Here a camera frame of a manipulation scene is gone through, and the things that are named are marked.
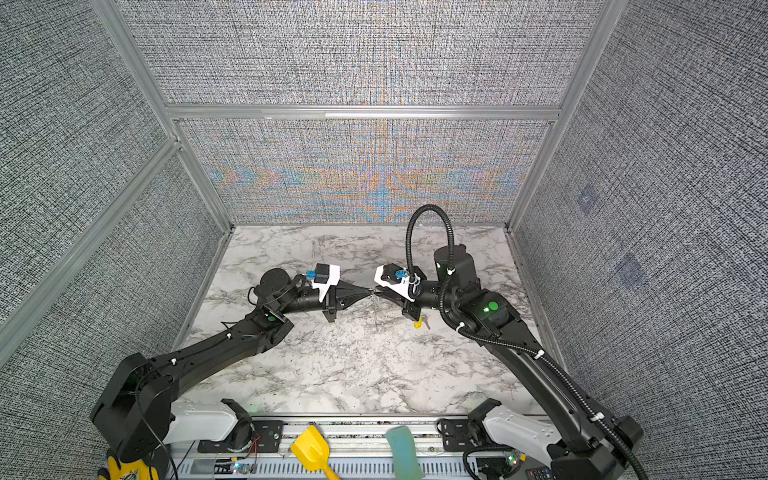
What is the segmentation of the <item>aluminium corner frame post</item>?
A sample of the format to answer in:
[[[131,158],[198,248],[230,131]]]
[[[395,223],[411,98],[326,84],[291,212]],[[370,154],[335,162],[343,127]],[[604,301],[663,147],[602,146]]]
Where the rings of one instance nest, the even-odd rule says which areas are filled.
[[[171,117],[165,98],[149,68],[143,54],[140,52],[133,34],[130,32],[118,5],[115,1],[91,1],[91,6],[98,15],[113,44],[117,48],[127,68],[131,71],[146,102],[153,111],[166,136],[179,146],[179,155],[193,184],[201,195],[202,200],[217,225],[224,232],[233,228],[230,215],[224,206],[212,181],[205,172],[201,162],[194,154],[185,133]]]

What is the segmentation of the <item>black remote control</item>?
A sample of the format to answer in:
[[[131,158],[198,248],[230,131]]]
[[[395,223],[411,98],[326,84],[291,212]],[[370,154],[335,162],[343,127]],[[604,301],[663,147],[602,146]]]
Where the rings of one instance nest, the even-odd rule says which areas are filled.
[[[546,466],[527,469],[525,478],[527,480],[556,480],[554,472]]]

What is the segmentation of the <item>yellow black work glove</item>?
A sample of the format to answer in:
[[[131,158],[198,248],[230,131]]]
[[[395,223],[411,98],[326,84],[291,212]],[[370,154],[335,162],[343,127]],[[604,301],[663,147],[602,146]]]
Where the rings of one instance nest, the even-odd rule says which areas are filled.
[[[115,457],[108,457],[105,467],[97,472],[98,480],[158,480],[157,469],[143,460],[124,463]]]

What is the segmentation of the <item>teal green sponge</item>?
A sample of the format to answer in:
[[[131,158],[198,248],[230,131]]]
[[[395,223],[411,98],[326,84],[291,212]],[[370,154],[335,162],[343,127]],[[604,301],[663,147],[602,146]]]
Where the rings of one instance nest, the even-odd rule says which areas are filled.
[[[424,473],[418,462],[416,445],[410,429],[397,426],[388,430],[385,438],[390,446],[394,475],[397,480],[422,480]]]

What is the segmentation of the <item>yellow plastic scoop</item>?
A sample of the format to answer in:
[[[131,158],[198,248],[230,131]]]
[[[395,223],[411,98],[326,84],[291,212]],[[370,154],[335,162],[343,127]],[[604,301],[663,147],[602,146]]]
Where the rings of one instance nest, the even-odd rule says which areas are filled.
[[[329,480],[340,479],[329,464],[330,447],[315,425],[301,433],[290,449],[306,470],[321,471]]]

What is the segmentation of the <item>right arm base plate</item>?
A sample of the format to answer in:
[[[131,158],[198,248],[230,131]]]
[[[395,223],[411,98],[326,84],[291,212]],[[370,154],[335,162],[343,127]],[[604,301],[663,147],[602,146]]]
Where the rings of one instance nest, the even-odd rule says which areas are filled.
[[[468,418],[439,418],[436,430],[446,452],[464,452],[470,448],[488,445],[482,425]]]

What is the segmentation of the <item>aluminium horizontal frame bar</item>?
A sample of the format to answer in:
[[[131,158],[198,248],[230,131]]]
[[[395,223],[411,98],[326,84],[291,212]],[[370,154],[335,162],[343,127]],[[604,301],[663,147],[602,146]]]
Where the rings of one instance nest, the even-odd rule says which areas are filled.
[[[556,121],[553,106],[338,106],[338,105],[218,105],[170,104],[172,119],[482,119]]]

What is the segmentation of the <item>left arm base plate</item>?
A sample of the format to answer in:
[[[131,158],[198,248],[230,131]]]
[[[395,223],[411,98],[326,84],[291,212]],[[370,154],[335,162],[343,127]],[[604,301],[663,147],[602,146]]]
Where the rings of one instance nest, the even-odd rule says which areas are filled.
[[[252,420],[239,422],[232,432],[221,441],[201,440],[198,453],[248,452],[277,453],[283,436],[284,422],[280,420]]]

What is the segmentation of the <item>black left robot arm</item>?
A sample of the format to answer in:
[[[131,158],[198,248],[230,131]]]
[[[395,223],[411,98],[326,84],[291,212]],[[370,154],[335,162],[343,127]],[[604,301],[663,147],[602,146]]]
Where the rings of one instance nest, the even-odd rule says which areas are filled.
[[[293,328],[288,314],[320,311],[333,322],[338,311],[373,292],[336,279],[327,264],[296,276],[270,269],[249,290],[253,309],[243,319],[180,350],[124,358],[93,407],[91,422],[118,465],[147,461],[178,441],[218,443],[232,452],[250,449],[256,437],[252,417],[237,401],[196,409],[177,405],[179,397],[230,365],[276,347]]]

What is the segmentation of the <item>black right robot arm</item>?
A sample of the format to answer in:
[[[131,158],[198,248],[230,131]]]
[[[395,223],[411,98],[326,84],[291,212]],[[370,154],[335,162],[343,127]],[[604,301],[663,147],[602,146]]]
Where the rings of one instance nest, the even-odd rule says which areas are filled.
[[[482,286],[465,246],[442,247],[434,261],[434,280],[394,263],[378,267],[378,296],[401,305],[411,320],[425,308],[437,311],[450,329],[501,361],[548,417],[529,420],[488,399],[469,414],[474,450],[517,450],[557,479],[618,479],[628,469],[647,478],[634,452],[642,427],[613,415],[570,377],[511,303]]]

